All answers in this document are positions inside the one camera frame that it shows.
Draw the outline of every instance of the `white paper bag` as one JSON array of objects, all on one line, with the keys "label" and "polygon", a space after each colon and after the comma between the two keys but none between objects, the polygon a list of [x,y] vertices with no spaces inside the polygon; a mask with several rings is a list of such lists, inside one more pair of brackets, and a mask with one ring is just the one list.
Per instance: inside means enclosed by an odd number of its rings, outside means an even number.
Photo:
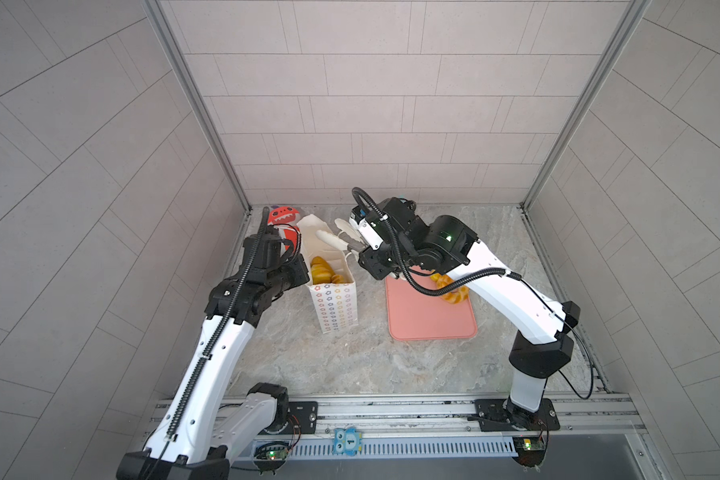
[{"label": "white paper bag", "polygon": [[[315,311],[323,333],[344,330],[358,324],[357,289],[349,271],[344,253],[317,238],[317,230],[331,232],[326,222],[315,215],[307,215],[297,224],[302,232],[302,255],[309,267],[307,288],[315,304]],[[321,256],[333,268],[334,273],[344,276],[349,283],[312,283],[312,259]]]}]

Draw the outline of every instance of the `gray marble surface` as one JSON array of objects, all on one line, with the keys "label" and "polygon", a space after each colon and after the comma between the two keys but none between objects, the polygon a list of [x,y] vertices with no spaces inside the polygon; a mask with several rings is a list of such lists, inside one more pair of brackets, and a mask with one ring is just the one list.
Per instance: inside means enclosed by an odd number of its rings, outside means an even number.
[{"label": "gray marble surface", "polygon": [[[334,219],[347,219],[350,210],[298,208],[334,229]],[[254,209],[248,234],[255,233],[260,211]],[[427,223],[443,214],[461,219],[509,268],[554,298],[516,206],[420,205],[416,211]],[[509,391],[508,354],[517,329],[488,302],[470,294],[478,323],[478,334],[471,339],[399,342],[389,335],[384,282],[374,280],[353,257],[349,267],[357,282],[359,325],[321,333],[307,288],[290,290],[262,315],[232,374],[228,395],[245,395],[257,382],[287,386],[292,396]],[[589,372],[578,347],[564,372],[578,390],[586,391]],[[547,389],[570,390],[560,375],[549,379]]]}]

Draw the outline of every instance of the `metal corner post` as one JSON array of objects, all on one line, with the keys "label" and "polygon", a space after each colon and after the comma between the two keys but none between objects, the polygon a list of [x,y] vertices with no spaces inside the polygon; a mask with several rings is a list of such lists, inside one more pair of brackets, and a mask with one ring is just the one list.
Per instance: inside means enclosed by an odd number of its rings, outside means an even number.
[{"label": "metal corner post", "polygon": [[144,11],[146,16],[152,23],[152,26],[157,33],[157,37],[160,43],[163,44],[168,61],[176,73],[176,77],[179,79],[182,89],[187,93],[187,99],[190,101],[192,110],[197,113],[198,121],[200,122],[200,128],[208,139],[213,153],[216,154],[216,158],[224,169],[224,173],[232,182],[232,188],[235,194],[240,199],[240,203],[243,206],[244,211],[247,215],[250,215],[251,205],[246,197],[246,193],[240,185],[240,180],[235,175],[235,171],[232,169],[232,162],[230,161],[229,155],[221,143],[219,134],[213,127],[211,116],[202,101],[202,96],[197,89],[197,86],[192,79],[192,73],[190,72],[189,66],[184,61],[184,57],[179,49],[179,45],[176,43],[176,39],[173,37],[173,32],[168,25],[163,7],[160,4],[160,0],[142,0],[144,4]]},{"label": "metal corner post", "polygon": [[523,210],[526,212],[533,206],[538,198],[541,187],[544,186],[547,178],[552,175],[552,170],[555,165],[557,165],[557,161],[563,155],[574,133],[576,133],[576,129],[578,129],[590,105],[592,105],[592,102],[597,96],[597,92],[600,91],[600,88],[602,88],[605,83],[608,74],[614,68],[616,60],[619,59],[619,55],[621,55],[624,50],[624,46],[634,33],[635,28],[637,28],[637,24],[640,23],[640,20],[643,18],[643,13],[650,2],[651,0],[632,0],[626,7],[626,10],[624,10],[624,14],[621,15],[614,34],[611,35],[605,50],[603,50],[603,54],[600,56],[600,60],[598,60],[595,69],[592,71],[592,75],[584,86],[584,90],[576,100],[574,108],[568,114],[565,125],[557,136],[554,145],[552,145],[547,159],[541,165],[536,180],[534,180],[533,185],[528,189],[528,195],[526,195],[521,203]]}]

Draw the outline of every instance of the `black mounting plate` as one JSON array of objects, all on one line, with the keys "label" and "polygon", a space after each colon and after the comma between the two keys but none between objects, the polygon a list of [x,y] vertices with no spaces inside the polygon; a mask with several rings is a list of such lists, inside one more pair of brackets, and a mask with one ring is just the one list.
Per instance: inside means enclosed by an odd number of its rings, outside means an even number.
[{"label": "black mounting plate", "polygon": [[[298,424],[302,428],[302,434],[313,434],[317,428],[317,402],[288,402],[288,415],[293,415],[298,420]],[[268,432],[261,430],[259,435],[291,435],[293,433],[293,425],[288,422],[286,427],[280,432]]]},{"label": "black mounting plate", "polygon": [[[510,423],[509,412],[504,408],[506,399],[502,398],[480,398],[474,401],[474,408],[478,414],[481,432],[516,432],[517,429]],[[546,426],[538,423],[541,419]],[[533,423],[529,430],[540,432],[541,430],[560,430],[560,421],[548,398],[541,399],[539,410],[533,417]]]}]

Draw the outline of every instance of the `gray wall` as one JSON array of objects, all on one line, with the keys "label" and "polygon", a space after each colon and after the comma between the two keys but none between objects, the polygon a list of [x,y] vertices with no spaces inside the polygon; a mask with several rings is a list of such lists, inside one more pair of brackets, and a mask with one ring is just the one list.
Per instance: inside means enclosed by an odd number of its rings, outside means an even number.
[{"label": "gray wall", "polygon": [[112,478],[242,208],[137,0],[0,1],[0,478]]},{"label": "gray wall", "polygon": [[627,2],[160,4],[252,203],[516,204]]},{"label": "gray wall", "polygon": [[720,475],[720,0],[654,1],[530,216],[676,480]]}]

